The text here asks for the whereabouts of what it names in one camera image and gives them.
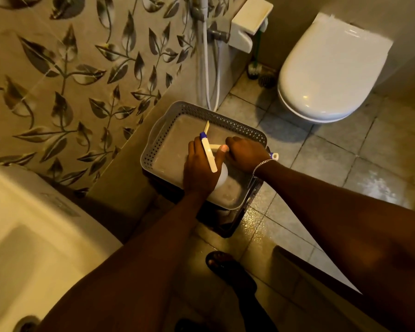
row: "toilet seat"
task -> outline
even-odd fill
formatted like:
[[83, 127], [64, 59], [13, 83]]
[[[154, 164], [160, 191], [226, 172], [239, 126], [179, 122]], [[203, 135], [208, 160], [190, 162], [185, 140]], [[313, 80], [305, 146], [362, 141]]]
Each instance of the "toilet seat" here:
[[393, 42], [319, 13], [283, 64], [278, 94], [311, 122], [341, 120], [371, 92]]

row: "sink drain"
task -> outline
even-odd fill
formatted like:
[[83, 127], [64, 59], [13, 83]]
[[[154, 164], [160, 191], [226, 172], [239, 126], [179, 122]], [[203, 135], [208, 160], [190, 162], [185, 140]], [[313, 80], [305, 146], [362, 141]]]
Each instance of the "sink drain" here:
[[26, 316], [18, 321], [13, 332], [34, 332], [40, 319], [35, 316]]

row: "person's left arm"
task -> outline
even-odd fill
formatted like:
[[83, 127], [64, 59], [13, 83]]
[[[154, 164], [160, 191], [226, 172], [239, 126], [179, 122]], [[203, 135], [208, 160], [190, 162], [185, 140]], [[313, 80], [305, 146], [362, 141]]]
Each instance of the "person's left arm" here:
[[158, 331], [172, 275], [196, 215], [218, 182], [224, 150], [217, 152], [218, 172], [212, 173], [200, 139], [190, 142], [183, 199], [75, 284], [37, 332]]

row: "person's left hand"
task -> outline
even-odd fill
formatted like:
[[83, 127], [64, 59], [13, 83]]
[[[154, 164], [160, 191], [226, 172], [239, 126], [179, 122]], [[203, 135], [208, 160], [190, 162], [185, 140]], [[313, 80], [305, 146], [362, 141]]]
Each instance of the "person's left hand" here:
[[186, 195], [196, 194], [206, 199], [214, 191], [221, 174], [221, 167], [226, 157], [227, 145], [222, 145], [215, 156], [218, 171], [210, 169], [200, 137], [189, 142], [189, 155], [184, 165], [183, 189]]

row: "gray basket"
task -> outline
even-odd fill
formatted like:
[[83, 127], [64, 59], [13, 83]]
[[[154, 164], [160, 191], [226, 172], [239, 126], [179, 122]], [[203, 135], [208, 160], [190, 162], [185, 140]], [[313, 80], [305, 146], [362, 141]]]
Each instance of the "gray basket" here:
[[[224, 144], [227, 136], [239, 136], [266, 146], [267, 139], [261, 131], [205, 108], [179, 101], [172, 104], [152, 128], [141, 157], [143, 169], [182, 188], [188, 143], [199, 136], [206, 121], [210, 122], [207, 135], [210, 144]], [[226, 162], [226, 165], [229, 172], [226, 183], [215, 190], [208, 201], [231, 210], [244, 203], [252, 177], [230, 163]]]

